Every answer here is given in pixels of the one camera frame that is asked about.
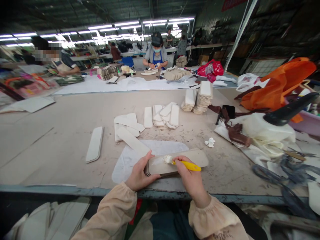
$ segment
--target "beige sleeve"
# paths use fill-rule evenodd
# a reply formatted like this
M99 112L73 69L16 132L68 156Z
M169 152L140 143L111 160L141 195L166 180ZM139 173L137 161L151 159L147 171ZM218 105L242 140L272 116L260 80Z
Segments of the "beige sleeve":
M206 208L191 201L189 224L199 239L249 239L238 216L212 196Z
M97 213L72 240L121 239L136 210L137 193L122 182L100 202Z

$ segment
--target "blue apron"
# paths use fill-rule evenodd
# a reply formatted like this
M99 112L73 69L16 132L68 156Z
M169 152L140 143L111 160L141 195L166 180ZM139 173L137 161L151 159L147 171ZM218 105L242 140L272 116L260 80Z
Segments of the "blue apron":
M163 61L162 61L162 54L161 54L161 50L160 50L160 60L154 60L154 56L155 56L155 51L153 51L153 62L152 62L152 64L157 64L157 63L163 63Z

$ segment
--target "orange bag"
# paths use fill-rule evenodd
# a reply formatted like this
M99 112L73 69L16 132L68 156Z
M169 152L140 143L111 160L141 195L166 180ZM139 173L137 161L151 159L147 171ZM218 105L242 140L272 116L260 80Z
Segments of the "orange bag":
M275 111L285 105L284 96L291 93L315 70L316 65L308 58L292 59L261 78L261 82L270 78L266 87L246 94L242 97L240 104L251 111L260 108L270 108ZM303 118L299 114L292 119L296 123L302 120Z

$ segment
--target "ceiling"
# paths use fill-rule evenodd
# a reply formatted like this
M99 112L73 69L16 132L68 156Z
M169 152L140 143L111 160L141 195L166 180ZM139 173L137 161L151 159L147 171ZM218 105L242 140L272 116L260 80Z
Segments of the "ceiling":
M11 5L1 33L94 26L129 20L196 16L207 0L28 0Z

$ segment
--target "red sign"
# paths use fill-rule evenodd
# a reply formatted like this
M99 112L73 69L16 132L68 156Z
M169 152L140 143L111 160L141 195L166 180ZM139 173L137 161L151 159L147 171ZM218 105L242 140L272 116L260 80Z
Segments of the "red sign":
M238 6L241 3L246 2L247 0L225 0L221 12L224 12L230 8Z

